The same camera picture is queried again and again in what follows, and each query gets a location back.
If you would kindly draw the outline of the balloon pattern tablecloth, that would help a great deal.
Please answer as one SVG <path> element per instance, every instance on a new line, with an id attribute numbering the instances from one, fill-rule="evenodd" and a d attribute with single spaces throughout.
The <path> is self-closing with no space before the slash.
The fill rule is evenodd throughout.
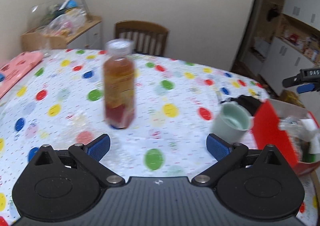
<path id="1" fill-rule="evenodd" d="M 215 163 L 206 138 L 221 104 L 268 93 L 213 67 L 98 50 L 52 53 L 1 99 L 1 225 L 19 219 L 12 188 L 41 145 L 67 149 L 103 133 L 102 163 L 120 176 L 194 177 Z"/>

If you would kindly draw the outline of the wooden side cabinet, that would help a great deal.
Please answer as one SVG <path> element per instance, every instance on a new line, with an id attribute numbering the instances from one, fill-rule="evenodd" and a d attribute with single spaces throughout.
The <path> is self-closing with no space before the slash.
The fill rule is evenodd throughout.
<path id="1" fill-rule="evenodd" d="M 21 48 L 23 51 L 35 51 L 38 49 L 38 38 L 41 35 L 33 28 L 21 35 Z M 52 49 L 101 49 L 103 36 L 102 17 L 93 16 L 76 32 L 70 33 L 70 29 L 61 32 L 53 32 L 50 35 Z"/>

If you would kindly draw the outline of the red and white cardboard box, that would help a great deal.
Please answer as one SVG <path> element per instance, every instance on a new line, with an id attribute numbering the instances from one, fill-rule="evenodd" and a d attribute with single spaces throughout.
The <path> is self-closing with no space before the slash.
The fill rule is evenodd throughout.
<path id="1" fill-rule="evenodd" d="M 319 128 L 319 123 L 314 115 L 307 109 L 275 99 L 268 99 L 259 106 L 253 117 L 253 137 L 258 149 L 263 149 L 268 144 L 275 145 L 297 175 L 306 175 L 319 167 L 319 160 L 305 163 L 298 159 L 289 135 L 286 131 L 279 129 L 280 120 L 288 116 L 309 119 L 312 130 Z"/>

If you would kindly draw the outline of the amber drink plastic bottle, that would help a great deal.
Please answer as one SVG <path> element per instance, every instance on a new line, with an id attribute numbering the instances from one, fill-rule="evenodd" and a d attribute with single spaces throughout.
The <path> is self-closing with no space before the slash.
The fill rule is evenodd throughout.
<path id="1" fill-rule="evenodd" d="M 103 63 L 105 118 L 116 129 L 129 127 L 135 116 L 135 63 L 131 40 L 106 43 L 108 57 Z"/>

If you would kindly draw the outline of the light green ceramic mug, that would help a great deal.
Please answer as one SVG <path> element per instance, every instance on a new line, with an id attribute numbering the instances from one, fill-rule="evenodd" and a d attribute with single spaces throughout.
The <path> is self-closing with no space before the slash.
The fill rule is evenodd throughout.
<path id="1" fill-rule="evenodd" d="M 224 103 L 215 117 L 210 133 L 229 144 L 239 142 L 252 127 L 251 114 L 236 102 Z"/>

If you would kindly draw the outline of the white storage cabinet wall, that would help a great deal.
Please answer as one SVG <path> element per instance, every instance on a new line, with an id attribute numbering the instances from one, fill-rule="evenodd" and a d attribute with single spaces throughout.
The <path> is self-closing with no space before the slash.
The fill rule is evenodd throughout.
<path id="1" fill-rule="evenodd" d="M 283 79 L 319 65 L 319 0 L 254 0 L 239 58 L 280 95 Z"/>

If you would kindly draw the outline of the clear plastic bag of items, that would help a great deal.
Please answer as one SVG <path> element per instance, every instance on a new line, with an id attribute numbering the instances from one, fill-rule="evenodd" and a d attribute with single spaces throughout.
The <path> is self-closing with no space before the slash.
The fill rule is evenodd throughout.
<path id="1" fill-rule="evenodd" d="M 68 37 L 75 34 L 87 21 L 86 12 L 81 8 L 72 8 L 53 19 L 49 24 L 41 26 L 35 30 L 43 36 L 48 37 Z"/>

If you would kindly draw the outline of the brown wooden chair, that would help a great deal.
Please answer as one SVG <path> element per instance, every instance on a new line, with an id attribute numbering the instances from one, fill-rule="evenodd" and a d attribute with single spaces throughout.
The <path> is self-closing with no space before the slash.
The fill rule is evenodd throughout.
<path id="1" fill-rule="evenodd" d="M 119 21 L 114 26 L 114 37 L 133 41 L 136 53 L 163 57 L 169 30 L 157 23 L 139 20 Z"/>

